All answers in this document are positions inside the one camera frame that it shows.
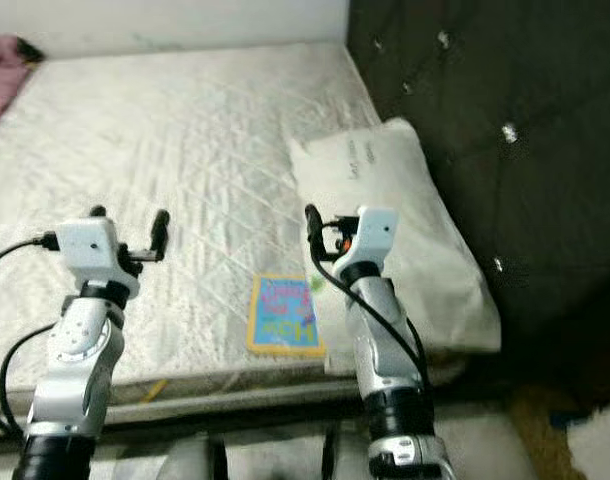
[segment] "quilted mattress surface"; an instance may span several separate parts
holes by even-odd
[[[319,378],[322,359],[247,352],[252,278],[303,272],[286,138],[377,121],[341,45],[47,62],[0,122],[0,249],[99,203],[142,248],[166,208],[167,258],[146,265],[126,309],[113,402],[136,402],[160,379],[165,398]],[[0,362],[72,293],[57,253],[1,262]],[[35,338],[12,362],[13,406],[29,403],[45,348]]]

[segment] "headboard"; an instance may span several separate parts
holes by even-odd
[[[381,117],[416,128],[506,355],[560,369],[604,348],[610,1],[353,0],[348,46]]]

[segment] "pink cloth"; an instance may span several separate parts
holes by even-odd
[[[16,37],[0,35],[0,116],[29,75],[29,69],[17,53],[17,45]]]

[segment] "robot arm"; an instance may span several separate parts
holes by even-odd
[[[349,297],[347,327],[354,339],[358,386],[369,421],[370,473],[383,479],[453,479],[445,446],[434,432],[422,344],[408,325],[391,280],[381,277],[393,246],[397,213],[361,207],[357,217],[338,217],[328,224],[313,205],[305,214],[314,264]],[[325,250],[325,227],[341,234],[337,252]],[[333,276],[321,261],[334,262]],[[336,478],[344,478],[343,473],[337,472]]]
[[[160,211],[150,250],[120,244],[105,210],[56,229],[58,249],[80,294],[68,297],[48,343],[48,372],[37,385],[14,480],[87,479],[123,347],[123,309],[139,292],[144,261],[160,261],[169,214]]]

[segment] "white wall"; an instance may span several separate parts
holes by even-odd
[[[0,0],[52,57],[345,39],[348,0]]]

